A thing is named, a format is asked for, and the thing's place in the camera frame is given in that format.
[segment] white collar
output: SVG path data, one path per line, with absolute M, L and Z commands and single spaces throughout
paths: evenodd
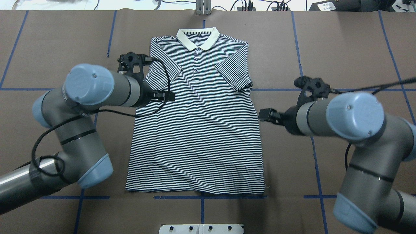
M 187 38 L 185 32 L 211 32 L 211 35 L 202 45 L 197 46 L 191 40 L 189 40 L 189 38 Z M 192 51 L 193 49 L 198 47 L 203 50 L 209 50 L 215 44 L 215 42 L 217 42 L 219 37 L 220 32 L 217 30 L 216 27 L 201 29 L 179 29 L 178 33 L 176 34 L 176 38 L 179 40 L 179 42 L 189 51 Z

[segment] light blue joint cap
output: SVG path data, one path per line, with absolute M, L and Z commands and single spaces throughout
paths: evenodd
M 112 173 L 113 165 L 111 164 L 110 157 L 106 154 L 78 180 L 78 185 L 83 189 L 87 189 L 104 181 Z
M 360 233 L 373 234 L 378 228 L 376 222 L 341 193 L 337 194 L 334 215 L 338 221 Z
M 326 118 L 331 129 L 347 140 L 364 140 L 383 126 L 384 110 L 377 98 L 367 92 L 336 96 L 328 104 Z
M 413 133 L 413 150 L 412 152 L 410 152 L 410 154 L 403 159 L 404 162 L 408 162 L 411 161 L 413 159 L 416 159 L 416 126 L 409 123 L 407 120 L 403 119 L 410 127 L 410 129 L 412 129 L 412 133 Z
M 43 94 L 42 96 L 40 96 L 38 99 L 36 99 L 36 101 L 33 103 L 32 106 L 32 114 L 33 117 L 35 118 L 36 121 L 38 121 L 40 123 L 40 125 L 47 127 L 47 128 L 51 128 L 52 126 L 50 124 L 48 124 L 45 120 L 45 118 L 43 117 L 43 113 L 42 113 L 42 103 L 43 103 L 43 99 L 45 98 L 46 94 L 48 94 L 50 91 L 46 92 L 45 94 Z
M 114 90 L 114 77 L 105 67 L 78 64 L 71 69 L 64 83 L 68 96 L 82 105 L 105 101 Z

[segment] metal bracket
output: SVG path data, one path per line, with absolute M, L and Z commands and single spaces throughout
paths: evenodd
M 197 15 L 211 15 L 211 0 L 196 0 Z
M 159 234 L 244 234 L 240 224 L 165 224 Z

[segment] label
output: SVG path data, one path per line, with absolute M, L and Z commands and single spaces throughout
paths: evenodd
M 319 7 L 319 10 L 321 11 L 336 10 L 332 2 L 321 3 L 321 4 L 318 4 L 317 6 Z

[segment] blue tape line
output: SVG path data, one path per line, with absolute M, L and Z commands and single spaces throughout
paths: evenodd
M 108 41 L 107 57 L 110 57 L 111 41 L 113 40 L 113 32 L 114 32 L 114 25 L 116 23 L 116 15 L 117 15 L 117 11 L 115 10 L 114 16 L 113 16 L 113 24 L 111 25 L 110 40 Z
M 19 42 L 20 35 L 22 34 L 23 27 L 25 25 L 25 22 L 26 22 L 26 19 L 27 19 L 27 15 L 28 14 L 29 14 L 29 11 L 27 10 L 26 11 L 26 14 L 25 14 L 25 17 L 23 18 L 22 25 L 20 26 L 19 33 L 17 34 L 16 40 L 15 40 L 15 44 L 13 45 L 12 52 L 10 53 L 9 60 L 7 61 L 6 68 L 4 69 L 3 77 L 1 78 L 1 81 L 0 81 L 0 88 L 3 86 L 4 79 L 6 78 L 7 71 L 9 70 L 9 66 L 10 66 L 10 63 L 12 61 L 13 54 L 15 53 L 15 49 L 16 49 L 17 43 Z
M 44 196 L 41 199 L 79 199 L 79 196 Z
M 201 199 L 201 196 L 154 196 L 154 199 Z
M 387 38 L 386 29 L 384 28 L 383 18 L 381 16 L 381 11 L 379 11 L 379 18 L 380 18 L 381 28 L 383 29 L 384 38 L 386 39 L 387 48 L 389 49 L 391 60 L 393 61 L 394 69 L 396 70 L 397 77 L 399 78 L 399 81 L 401 82 L 399 69 L 397 67 L 396 60 L 394 59 L 393 52 L 391 50 L 389 40 Z M 412 111 L 412 108 L 410 107 L 409 99 L 407 98 L 407 94 L 406 94 L 406 91 L 404 90 L 403 85 L 401 85 L 401 89 L 403 91 L 404 99 L 406 99 L 407 108 L 409 109 L 410 116 L 412 117 L 413 124 L 416 124 L 415 117 L 413 116 L 413 111 Z
M 302 64 L 300 63 L 299 43 L 297 42 L 297 33 L 296 33 L 296 25 L 295 25 L 295 15 L 293 14 L 293 11 L 291 11 L 291 13 L 292 13 L 293 34 L 295 35 L 297 61 L 299 63 L 300 76 L 303 76 Z
M 80 199 L 80 196 L 44 196 L 41 199 Z M 87 200 L 109 200 L 110 196 L 84 196 Z
M 98 119 L 98 113 L 96 113 L 94 117 L 94 126 L 97 126 L 97 119 Z
M 0 88 L 1 91 L 49 91 L 50 88 Z
M 304 195 L 303 198 L 305 199 L 333 199 L 333 198 L 337 198 L 336 195 Z
M 74 234 L 77 234 L 78 232 L 79 218 L 81 217 L 81 210 L 82 210 L 82 201 L 84 200 L 84 191 L 85 191 L 84 189 L 81 189 L 81 195 L 79 197 L 79 204 L 78 204 L 77 219 L 75 220 Z
M 314 160 L 315 160 L 316 180 L 318 182 L 319 201 L 321 203 L 322 220 L 324 222 L 325 234 L 328 234 L 327 217 L 325 215 L 324 199 L 323 199 L 322 187 L 321 187 L 321 178 L 319 176 L 318 159 L 317 159 L 317 156 L 316 156 L 315 141 L 314 141 L 313 137 L 311 137 L 311 141 L 312 141 L 312 148 L 313 148 L 313 157 L 314 157 Z
M 109 200 L 110 196 L 85 196 L 84 200 Z
M 301 89 L 251 89 L 251 91 L 301 91 Z
M 264 199 L 267 196 L 257 195 L 257 196 L 240 196 L 240 195 L 231 195 L 231 196 L 154 196 L 156 200 L 163 199 Z
M 205 202 L 204 198 L 201 198 L 201 223 L 205 223 Z

